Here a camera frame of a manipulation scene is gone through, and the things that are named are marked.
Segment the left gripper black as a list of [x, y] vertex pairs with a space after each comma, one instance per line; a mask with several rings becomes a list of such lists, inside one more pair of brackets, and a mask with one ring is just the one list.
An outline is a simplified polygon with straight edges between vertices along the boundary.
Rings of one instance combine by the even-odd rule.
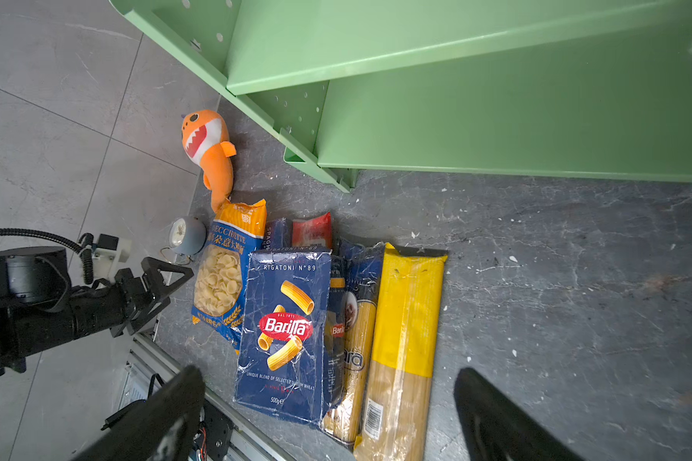
[[134, 277], [121, 269], [115, 282], [96, 282], [93, 286], [70, 286], [63, 301], [63, 340], [77, 340], [103, 330], [111, 336], [133, 336], [156, 320], [164, 305], [150, 307], [155, 300], [169, 298], [194, 278], [190, 267], [153, 257], [141, 261], [144, 275]]

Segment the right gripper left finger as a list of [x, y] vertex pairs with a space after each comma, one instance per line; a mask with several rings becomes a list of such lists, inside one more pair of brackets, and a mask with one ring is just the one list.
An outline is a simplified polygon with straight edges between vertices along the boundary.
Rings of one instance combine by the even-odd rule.
[[201, 371], [188, 366], [133, 408], [77, 460], [186, 460], [205, 399]]

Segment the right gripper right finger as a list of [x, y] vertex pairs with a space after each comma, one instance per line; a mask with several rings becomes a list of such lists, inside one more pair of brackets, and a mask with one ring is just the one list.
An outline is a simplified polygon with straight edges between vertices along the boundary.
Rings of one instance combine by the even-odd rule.
[[472, 460], [579, 460], [477, 370], [459, 371], [457, 416]]

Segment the blue orecchiette pasta bag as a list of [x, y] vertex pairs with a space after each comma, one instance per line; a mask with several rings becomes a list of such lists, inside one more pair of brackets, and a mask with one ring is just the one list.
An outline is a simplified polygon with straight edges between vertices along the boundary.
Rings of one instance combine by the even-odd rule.
[[240, 349], [251, 253], [261, 249], [266, 202], [225, 203], [211, 222], [194, 284], [192, 322], [205, 324]]

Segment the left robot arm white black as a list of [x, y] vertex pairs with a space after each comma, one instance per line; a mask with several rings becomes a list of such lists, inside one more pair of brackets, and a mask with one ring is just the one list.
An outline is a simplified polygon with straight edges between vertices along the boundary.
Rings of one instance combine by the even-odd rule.
[[6, 369], [22, 374], [27, 357], [97, 332], [139, 332], [193, 277], [192, 269], [153, 257], [142, 259], [140, 276], [115, 269], [120, 240], [107, 234], [72, 241], [0, 228], [8, 236], [44, 244], [0, 252], [0, 376]]

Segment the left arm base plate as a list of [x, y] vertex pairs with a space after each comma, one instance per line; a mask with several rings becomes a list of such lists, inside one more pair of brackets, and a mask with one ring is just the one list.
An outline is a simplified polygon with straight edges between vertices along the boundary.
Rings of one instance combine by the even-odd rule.
[[199, 423], [193, 434], [188, 460], [223, 460], [230, 446], [234, 424], [231, 419], [205, 400]]

